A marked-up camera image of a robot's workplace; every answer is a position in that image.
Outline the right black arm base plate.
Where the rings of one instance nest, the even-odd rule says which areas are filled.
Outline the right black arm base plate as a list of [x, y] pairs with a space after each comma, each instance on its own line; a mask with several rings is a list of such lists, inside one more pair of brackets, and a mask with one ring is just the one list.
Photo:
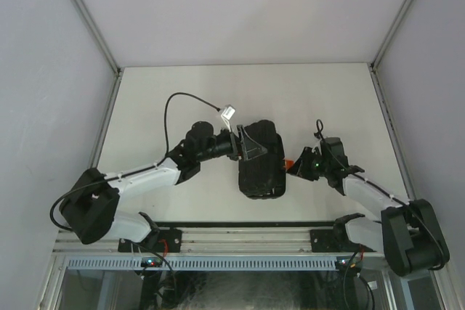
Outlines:
[[345, 231], [337, 232], [334, 229], [311, 229], [310, 242], [315, 253], [373, 252], [364, 245], [350, 241]]

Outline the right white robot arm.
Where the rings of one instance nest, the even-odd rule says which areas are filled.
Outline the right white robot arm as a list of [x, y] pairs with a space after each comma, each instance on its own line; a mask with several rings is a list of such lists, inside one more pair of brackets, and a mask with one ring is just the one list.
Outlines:
[[362, 245], [383, 253], [400, 277], [440, 270], [449, 262], [450, 252], [432, 204], [425, 199], [405, 202], [368, 179], [361, 167], [349, 164], [340, 138], [321, 139], [319, 146], [305, 147], [286, 171], [307, 181], [324, 178], [329, 187], [371, 213], [335, 220], [333, 241], [338, 249], [349, 251]]

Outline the black plastic tool case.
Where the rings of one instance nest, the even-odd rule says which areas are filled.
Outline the black plastic tool case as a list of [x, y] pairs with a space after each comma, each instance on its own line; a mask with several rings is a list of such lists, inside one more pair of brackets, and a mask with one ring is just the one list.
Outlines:
[[267, 148], [267, 153], [238, 164], [238, 187], [249, 199], [268, 200], [286, 192], [283, 141], [275, 124], [260, 120], [245, 127], [246, 133]]

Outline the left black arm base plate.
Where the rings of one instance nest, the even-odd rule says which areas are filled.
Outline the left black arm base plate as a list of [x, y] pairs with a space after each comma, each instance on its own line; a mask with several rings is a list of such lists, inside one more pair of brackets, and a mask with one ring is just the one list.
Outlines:
[[151, 232], [142, 242], [132, 242], [128, 239], [120, 239], [118, 252], [144, 252], [154, 251], [156, 253], [179, 253], [182, 245], [182, 230], [175, 228], [160, 229]]

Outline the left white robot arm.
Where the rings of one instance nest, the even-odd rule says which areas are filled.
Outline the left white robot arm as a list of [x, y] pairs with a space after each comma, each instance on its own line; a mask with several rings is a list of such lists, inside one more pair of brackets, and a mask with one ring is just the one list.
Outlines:
[[250, 136], [242, 125], [236, 132], [222, 129], [215, 134], [210, 123], [199, 121], [155, 163], [113, 174], [104, 174], [97, 168], [85, 170], [73, 188], [60, 198], [56, 209], [66, 221], [66, 229], [84, 245], [104, 239], [125, 239], [150, 252], [159, 243], [158, 226], [145, 212], [121, 211], [122, 203], [191, 179], [204, 161], [223, 156], [249, 161], [267, 152], [266, 145]]

